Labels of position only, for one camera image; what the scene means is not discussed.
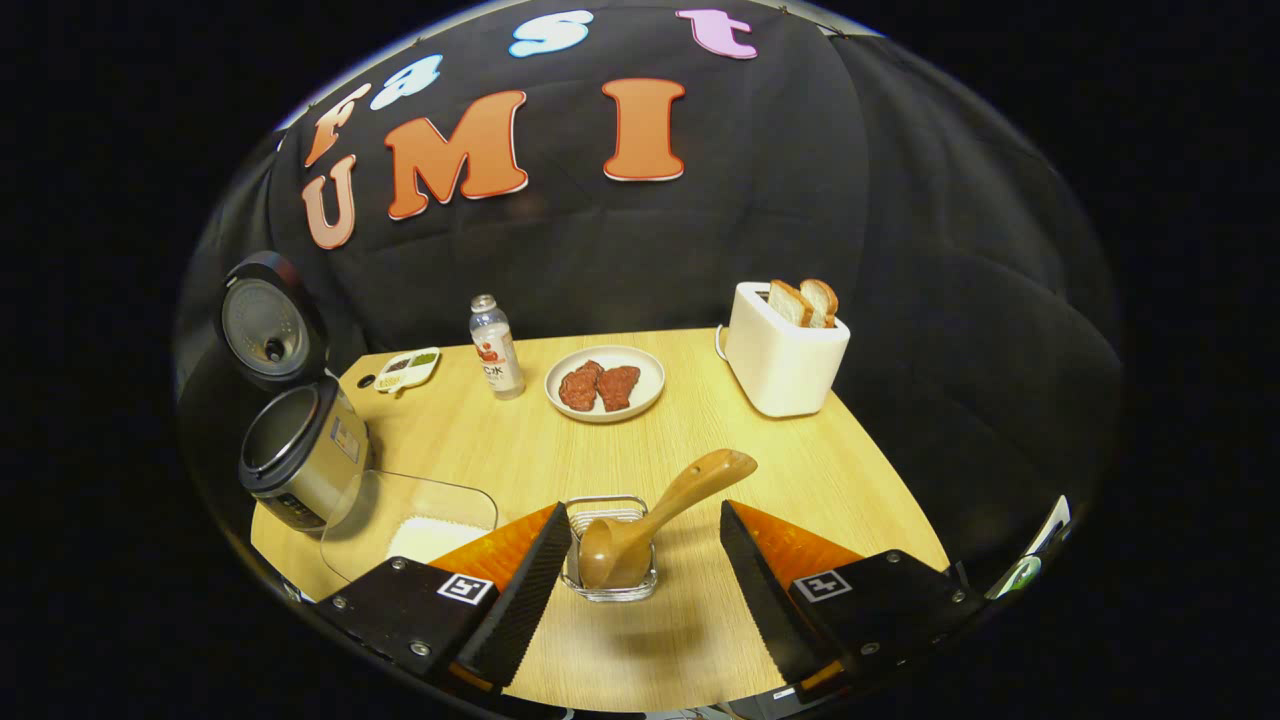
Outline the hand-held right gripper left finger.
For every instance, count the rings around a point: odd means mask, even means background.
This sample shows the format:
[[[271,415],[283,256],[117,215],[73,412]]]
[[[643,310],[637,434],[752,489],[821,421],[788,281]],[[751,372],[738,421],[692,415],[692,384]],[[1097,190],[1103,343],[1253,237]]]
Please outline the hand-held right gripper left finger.
[[[393,557],[320,600],[329,625],[411,676],[509,685],[570,551],[563,502],[429,562]]]

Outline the white toaster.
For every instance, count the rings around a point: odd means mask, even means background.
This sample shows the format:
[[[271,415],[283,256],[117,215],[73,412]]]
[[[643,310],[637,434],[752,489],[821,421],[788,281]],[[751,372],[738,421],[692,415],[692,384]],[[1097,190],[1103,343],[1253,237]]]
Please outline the white toaster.
[[[768,306],[765,282],[735,287],[728,325],[716,331],[716,348],[744,393],[767,416],[820,411],[851,337],[840,319],[835,328],[795,327]]]

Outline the red meat slice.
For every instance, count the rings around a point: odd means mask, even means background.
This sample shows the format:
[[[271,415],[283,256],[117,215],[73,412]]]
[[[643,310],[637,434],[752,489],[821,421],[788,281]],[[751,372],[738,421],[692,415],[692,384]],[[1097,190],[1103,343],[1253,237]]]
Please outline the red meat slice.
[[[567,373],[559,383],[559,401],[577,413],[590,413],[595,407],[596,386],[603,372],[599,363],[588,360]]]
[[[639,366],[622,365],[605,369],[598,377],[596,392],[607,413],[621,411],[631,406],[630,396],[640,375]]]

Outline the clear glass rice dish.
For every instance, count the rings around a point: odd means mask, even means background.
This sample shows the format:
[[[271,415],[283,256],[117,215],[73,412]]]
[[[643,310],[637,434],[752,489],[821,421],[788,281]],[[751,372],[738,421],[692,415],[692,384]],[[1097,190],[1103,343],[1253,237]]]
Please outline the clear glass rice dish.
[[[366,470],[340,496],[335,518],[323,533],[321,559],[337,575],[353,582],[392,560],[387,557],[390,538],[411,516],[438,518],[490,532],[498,525],[499,511],[494,500],[480,489]]]

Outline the white compartment snack dish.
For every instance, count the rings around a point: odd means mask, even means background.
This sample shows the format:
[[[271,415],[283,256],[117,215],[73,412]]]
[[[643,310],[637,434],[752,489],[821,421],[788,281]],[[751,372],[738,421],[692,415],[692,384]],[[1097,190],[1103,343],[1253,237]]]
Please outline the white compartment snack dish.
[[[380,393],[396,393],[420,386],[431,377],[439,357],[440,350],[438,347],[396,355],[378,373],[372,387]]]

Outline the toasted bread slice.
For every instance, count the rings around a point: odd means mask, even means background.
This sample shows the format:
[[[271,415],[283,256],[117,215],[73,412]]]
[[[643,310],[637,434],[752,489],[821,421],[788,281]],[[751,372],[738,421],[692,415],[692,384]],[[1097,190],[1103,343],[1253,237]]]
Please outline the toasted bread slice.
[[[795,327],[808,328],[812,324],[814,314],[812,302],[785,281],[771,281],[767,302],[780,316]]]
[[[823,281],[808,278],[801,282],[800,292],[812,306],[809,327],[835,328],[835,315],[838,310],[838,297],[836,292]]]

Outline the white round plate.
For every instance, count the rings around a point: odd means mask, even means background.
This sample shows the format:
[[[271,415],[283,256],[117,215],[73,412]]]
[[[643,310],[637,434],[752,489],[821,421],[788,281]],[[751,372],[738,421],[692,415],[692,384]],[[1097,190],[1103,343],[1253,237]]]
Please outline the white round plate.
[[[561,402],[558,389],[562,378],[588,360],[599,363],[604,370],[622,365],[640,368],[641,375],[630,396],[630,407],[616,413],[607,413],[598,392],[595,407],[590,413],[577,413]],[[579,421],[596,424],[625,421],[645,413],[660,397],[664,387],[666,369],[658,359],[640,348],[623,345],[596,345],[576,350],[553,364],[544,379],[545,395],[557,411]]]

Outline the silver black rice cooker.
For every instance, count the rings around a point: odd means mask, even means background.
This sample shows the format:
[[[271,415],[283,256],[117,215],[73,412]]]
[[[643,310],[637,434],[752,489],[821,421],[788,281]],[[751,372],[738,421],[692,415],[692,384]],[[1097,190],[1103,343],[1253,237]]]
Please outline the silver black rice cooker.
[[[300,272],[279,252],[248,255],[227,273],[214,325],[238,373],[271,396],[241,441],[239,483],[294,530],[342,521],[372,441],[328,368],[326,327]]]

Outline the glass chopstick holder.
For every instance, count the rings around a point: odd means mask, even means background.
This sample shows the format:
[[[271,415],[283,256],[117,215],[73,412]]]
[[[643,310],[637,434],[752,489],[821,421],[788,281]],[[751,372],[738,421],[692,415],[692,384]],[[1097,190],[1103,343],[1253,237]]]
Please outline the glass chopstick holder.
[[[649,564],[641,579],[620,588],[588,588],[580,570],[580,544],[585,530],[596,519],[636,521],[645,518],[649,507],[632,495],[595,495],[570,498],[564,502],[568,514],[571,544],[559,574],[561,582],[572,592],[591,602],[637,602],[649,598],[658,585],[657,547],[650,543]]]

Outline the white rice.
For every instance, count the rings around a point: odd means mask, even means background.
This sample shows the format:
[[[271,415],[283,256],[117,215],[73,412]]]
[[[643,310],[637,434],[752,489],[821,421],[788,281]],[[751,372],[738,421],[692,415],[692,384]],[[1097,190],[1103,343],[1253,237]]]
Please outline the white rice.
[[[387,557],[403,557],[415,562],[430,564],[430,561],[485,536],[488,532],[483,527],[438,518],[411,516],[404,519],[392,536]]]

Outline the wooden spoon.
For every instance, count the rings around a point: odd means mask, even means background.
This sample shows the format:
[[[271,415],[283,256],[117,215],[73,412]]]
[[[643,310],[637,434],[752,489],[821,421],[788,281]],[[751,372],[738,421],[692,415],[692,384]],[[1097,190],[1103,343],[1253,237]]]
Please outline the wooden spoon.
[[[659,529],[703,500],[750,477],[758,461],[737,450],[719,448],[685,468],[649,514],[636,521],[598,518],[579,544],[579,582],[590,591],[640,584],[652,561]]]

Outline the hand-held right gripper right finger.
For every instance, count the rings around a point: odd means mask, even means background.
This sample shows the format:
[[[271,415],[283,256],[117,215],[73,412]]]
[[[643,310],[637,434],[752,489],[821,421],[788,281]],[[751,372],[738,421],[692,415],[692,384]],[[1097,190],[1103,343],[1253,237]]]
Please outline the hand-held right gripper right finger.
[[[870,691],[920,662],[986,598],[904,550],[861,556],[750,505],[721,505],[719,542],[781,676]]]

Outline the clear drink bottle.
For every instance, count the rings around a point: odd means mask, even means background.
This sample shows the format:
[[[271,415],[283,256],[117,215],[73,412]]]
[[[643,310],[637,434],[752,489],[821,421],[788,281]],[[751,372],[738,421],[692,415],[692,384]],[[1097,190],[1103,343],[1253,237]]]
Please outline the clear drink bottle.
[[[472,297],[470,311],[468,332],[490,389],[499,400],[518,397],[525,391],[525,379],[508,316],[490,293]]]

